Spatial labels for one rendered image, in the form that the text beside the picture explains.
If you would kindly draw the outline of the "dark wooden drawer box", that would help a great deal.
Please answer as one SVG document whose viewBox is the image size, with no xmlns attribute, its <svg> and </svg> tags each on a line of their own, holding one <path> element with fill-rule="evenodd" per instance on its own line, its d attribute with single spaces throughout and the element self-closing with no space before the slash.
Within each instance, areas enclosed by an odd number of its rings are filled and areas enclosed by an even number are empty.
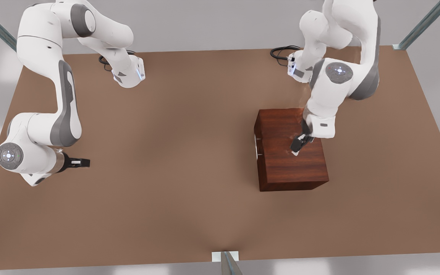
<svg viewBox="0 0 440 275">
<path fill-rule="evenodd" d="M 302 132 L 302 108 L 258 112 L 254 125 L 260 191 L 312 190 L 329 181 L 322 143 L 309 142 L 298 155 L 292 140 Z"/>
</svg>

